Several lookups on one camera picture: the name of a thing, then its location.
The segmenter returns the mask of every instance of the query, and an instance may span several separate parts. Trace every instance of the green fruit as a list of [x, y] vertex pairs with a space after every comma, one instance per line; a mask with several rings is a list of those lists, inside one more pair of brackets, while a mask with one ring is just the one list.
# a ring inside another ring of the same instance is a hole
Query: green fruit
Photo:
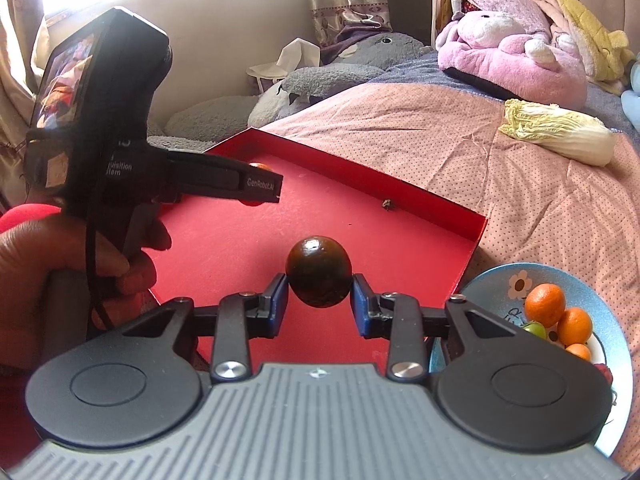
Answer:
[[538, 323], [537, 321], [531, 321], [526, 325], [522, 326], [524, 330], [533, 335], [537, 335], [542, 339], [546, 339], [546, 328], [542, 325], [542, 323]]

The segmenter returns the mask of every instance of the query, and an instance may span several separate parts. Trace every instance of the small orange ball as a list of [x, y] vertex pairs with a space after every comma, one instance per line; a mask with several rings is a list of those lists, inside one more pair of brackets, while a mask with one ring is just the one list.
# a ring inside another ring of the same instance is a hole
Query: small orange ball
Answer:
[[581, 357], [585, 361], [591, 361], [591, 351], [585, 345], [576, 343], [574, 345], [569, 345], [565, 350], [575, 356]]
[[545, 328], [551, 328], [559, 321], [565, 306], [562, 289], [553, 283], [542, 283], [524, 300], [524, 315], [529, 321], [537, 321]]
[[[261, 162], [250, 162], [249, 166], [254, 166], [255, 168], [260, 168], [261, 170], [271, 171], [271, 168], [269, 166], [267, 166], [266, 164], [263, 164]], [[238, 202], [241, 203], [241, 204], [247, 205], [249, 207], [256, 207], [256, 206], [264, 204], [264, 202], [252, 202], [251, 200], [249, 200], [249, 201], [239, 200]]]
[[558, 321], [558, 340], [566, 346], [586, 343], [593, 333], [591, 317], [579, 306], [572, 306], [562, 313]]

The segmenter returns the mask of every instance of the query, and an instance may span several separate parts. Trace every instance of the gray stuffed animal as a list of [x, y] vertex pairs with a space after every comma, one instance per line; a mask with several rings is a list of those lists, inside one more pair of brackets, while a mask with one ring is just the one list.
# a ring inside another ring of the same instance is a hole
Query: gray stuffed animal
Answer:
[[390, 32], [377, 34], [351, 45], [342, 51], [332, 64], [360, 64], [388, 70], [394, 65], [418, 59], [430, 50], [431, 47], [425, 47], [411, 36]]
[[299, 68], [279, 83], [277, 89], [265, 92], [249, 116], [248, 126], [261, 128], [273, 120], [293, 115], [430, 50], [430, 46], [399, 32], [365, 38], [347, 47], [329, 65]]

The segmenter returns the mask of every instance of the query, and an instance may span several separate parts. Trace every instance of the bed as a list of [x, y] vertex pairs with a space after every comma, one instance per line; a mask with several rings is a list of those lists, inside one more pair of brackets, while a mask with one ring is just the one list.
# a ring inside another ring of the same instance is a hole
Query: bed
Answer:
[[[625, 30], [633, 50], [640, 50], [640, 0], [581, 1], [610, 30]], [[493, 266], [528, 261], [559, 267], [590, 284], [625, 331], [637, 381], [640, 143], [617, 112], [620, 99], [596, 90], [590, 89], [588, 107], [617, 129], [614, 158], [604, 168], [499, 133], [504, 102], [447, 80], [433, 56], [396, 66], [264, 129], [487, 216], [463, 281]], [[628, 470], [640, 466], [638, 398], [614, 459]]]

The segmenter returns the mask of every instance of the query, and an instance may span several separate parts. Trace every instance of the black circular pad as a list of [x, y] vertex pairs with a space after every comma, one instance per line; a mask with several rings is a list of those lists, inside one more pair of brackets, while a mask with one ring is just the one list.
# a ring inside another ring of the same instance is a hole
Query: black circular pad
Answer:
[[40, 367], [26, 389], [43, 436], [73, 447], [135, 446], [174, 428], [202, 396], [164, 337], [109, 332]]
[[566, 383], [560, 374], [532, 364], [505, 366], [494, 374], [491, 383], [504, 400], [526, 408], [553, 404], [566, 390]]
[[465, 345], [434, 390], [442, 411], [462, 430], [523, 453], [559, 452], [596, 441], [612, 395], [591, 363], [524, 330], [469, 338]]
[[71, 381], [73, 394], [92, 406], [131, 402], [145, 389], [146, 375], [135, 366], [108, 363], [82, 370]]

